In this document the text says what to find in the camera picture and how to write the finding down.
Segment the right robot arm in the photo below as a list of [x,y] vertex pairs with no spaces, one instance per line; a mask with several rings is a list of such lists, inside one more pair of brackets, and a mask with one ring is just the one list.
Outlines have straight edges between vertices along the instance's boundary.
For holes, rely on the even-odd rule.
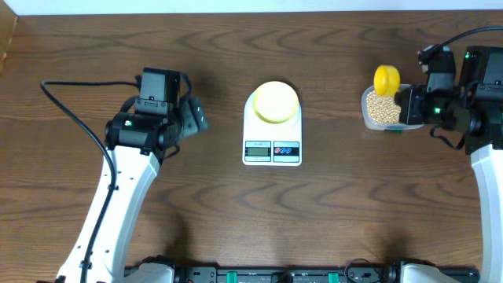
[[406,125],[430,124],[462,135],[454,149],[471,158],[477,181],[483,231],[482,282],[502,280],[502,49],[470,46],[459,80],[453,52],[434,45],[418,53],[427,74],[424,85],[395,95]]

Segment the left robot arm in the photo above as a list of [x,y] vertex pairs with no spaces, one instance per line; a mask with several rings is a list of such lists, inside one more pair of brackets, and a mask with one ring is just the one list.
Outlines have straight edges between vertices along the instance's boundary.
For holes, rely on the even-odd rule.
[[128,98],[107,122],[105,139],[97,135],[47,89],[43,93],[95,142],[104,157],[96,193],[58,282],[180,282],[181,270],[159,258],[127,269],[126,259],[145,195],[163,162],[178,143],[208,128],[207,118],[187,74],[144,68]]

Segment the yellow measuring scoop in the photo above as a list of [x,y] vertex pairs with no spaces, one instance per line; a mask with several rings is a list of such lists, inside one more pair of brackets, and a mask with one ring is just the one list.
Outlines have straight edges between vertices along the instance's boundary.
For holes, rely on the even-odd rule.
[[394,96],[400,87],[398,69],[392,65],[380,65],[374,73],[373,86],[378,96]]

